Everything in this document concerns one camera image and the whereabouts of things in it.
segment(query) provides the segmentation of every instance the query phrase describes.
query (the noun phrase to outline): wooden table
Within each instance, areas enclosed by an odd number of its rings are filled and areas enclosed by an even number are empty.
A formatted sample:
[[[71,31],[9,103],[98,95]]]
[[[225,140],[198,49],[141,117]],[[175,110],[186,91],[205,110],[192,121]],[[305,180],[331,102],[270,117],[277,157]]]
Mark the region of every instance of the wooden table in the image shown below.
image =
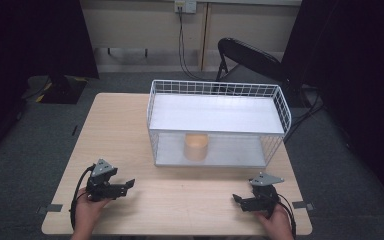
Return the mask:
[[[123,93],[96,96],[52,201],[62,204],[62,210],[47,213],[42,231],[72,233],[69,209],[76,184],[87,167],[103,158],[118,168],[110,183],[131,179],[136,183],[126,197],[105,207],[94,234],[264,235],[253,214],[242,212],[232,198],[233,193],[253,197],[247,179],[260,169],[156,167],[146,125],[148,98],[148,94]],[[285,179],[275,187],[289,202],[302,201],[283,144],[265,171]],[[307,210],[293,211],[297,234],[310,234]]]

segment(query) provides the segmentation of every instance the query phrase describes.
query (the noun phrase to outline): wire mesh cage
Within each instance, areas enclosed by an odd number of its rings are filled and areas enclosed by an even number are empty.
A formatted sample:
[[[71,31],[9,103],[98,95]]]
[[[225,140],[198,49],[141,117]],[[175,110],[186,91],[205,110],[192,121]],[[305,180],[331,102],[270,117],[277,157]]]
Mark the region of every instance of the wire mesh cage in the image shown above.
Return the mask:
[[[154,80],[147,125],[157,166],[264,168],[291,113],[278,85]]]

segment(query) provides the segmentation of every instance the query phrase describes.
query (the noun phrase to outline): hand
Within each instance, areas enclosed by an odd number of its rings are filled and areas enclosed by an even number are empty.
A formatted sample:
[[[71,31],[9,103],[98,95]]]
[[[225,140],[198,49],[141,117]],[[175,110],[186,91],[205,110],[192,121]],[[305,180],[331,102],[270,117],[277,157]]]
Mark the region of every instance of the hand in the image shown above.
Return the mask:
[[[103,199],[99,202],[92,202],[88,199],[86,189],[82,188],[77,194],[76,206],[76,226],[74,228],[72,240],[89,239],[93,228],[101,215],[101,211],[111,199]]]
[[[261,212],[254,212],[254,215],[263,225],[268,237],[272,240],[293,240],[291,224],[288,213],[285,209],[276,204],[270,219],[267,219]]]

